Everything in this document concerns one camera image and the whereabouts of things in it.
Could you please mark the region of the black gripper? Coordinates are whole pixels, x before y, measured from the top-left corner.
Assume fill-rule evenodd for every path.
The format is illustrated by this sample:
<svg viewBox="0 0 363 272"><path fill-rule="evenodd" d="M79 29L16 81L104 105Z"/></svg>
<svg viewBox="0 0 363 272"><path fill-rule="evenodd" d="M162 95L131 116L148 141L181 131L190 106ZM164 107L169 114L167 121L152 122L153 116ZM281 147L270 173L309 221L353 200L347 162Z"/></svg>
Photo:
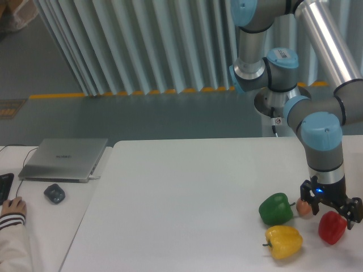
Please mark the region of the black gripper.
<svg viewBox="0 0 363 272"><path fill-rule="evenodd" d="M313 215L318 214L319 204L322 203L346 219L348 230L362 221L362 199L347 197L345 177L333 184L321 184L318 181L318 177L313 176L300 186L300 199L311 206Z"/></svg>

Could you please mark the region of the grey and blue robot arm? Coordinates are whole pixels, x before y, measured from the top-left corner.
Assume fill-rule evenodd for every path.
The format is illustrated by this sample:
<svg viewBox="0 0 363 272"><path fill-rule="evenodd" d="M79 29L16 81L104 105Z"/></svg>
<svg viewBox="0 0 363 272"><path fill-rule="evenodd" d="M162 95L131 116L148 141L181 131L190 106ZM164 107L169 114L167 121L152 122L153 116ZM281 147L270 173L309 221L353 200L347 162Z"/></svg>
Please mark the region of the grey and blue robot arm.
<svg viewBox="0 0 363 272"><path fill-rule="evenodd" d="M263 46L276 18L292 14L301 23L334 94L314 102L297 87L297 54ZM340 34L326 1L232 1L231 16L239 29L238 58L230 67L238 92L265 88L277 97L266 102L267 115L281 114L305 149L310 178L301 199L319 212L335 209L347 227L362 221L362 200L346 194L342 127L362 121L362 75Z"/></svg>

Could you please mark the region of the person's hand on mouse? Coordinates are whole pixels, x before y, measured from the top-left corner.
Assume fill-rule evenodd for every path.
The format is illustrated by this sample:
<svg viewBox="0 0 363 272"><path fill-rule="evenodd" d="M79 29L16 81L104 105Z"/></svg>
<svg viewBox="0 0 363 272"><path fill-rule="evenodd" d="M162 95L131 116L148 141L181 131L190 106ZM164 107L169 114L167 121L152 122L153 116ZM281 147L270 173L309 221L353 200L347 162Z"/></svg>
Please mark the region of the person's hand on mouse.
<svg viewBox="0 0 363 272"><path fill-rule="evenodd" d="M1 227L24 224L26 214L27 206L22 197L4 201L1 210Z"/></svg>

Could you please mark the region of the white striped sleeve forearm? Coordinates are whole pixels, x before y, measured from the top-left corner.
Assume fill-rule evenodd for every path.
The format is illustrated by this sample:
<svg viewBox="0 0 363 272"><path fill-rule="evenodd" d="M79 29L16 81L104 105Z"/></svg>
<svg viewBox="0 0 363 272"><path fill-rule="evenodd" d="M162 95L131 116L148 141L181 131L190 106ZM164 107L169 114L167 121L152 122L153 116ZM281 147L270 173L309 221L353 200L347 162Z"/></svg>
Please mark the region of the white striped sleeve forearm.
<svg viewBox="0 0 363 272"><path fill-rule="evenodd" d="M1 271L33 271L25 221L21 213L1 216Z"/></svg>

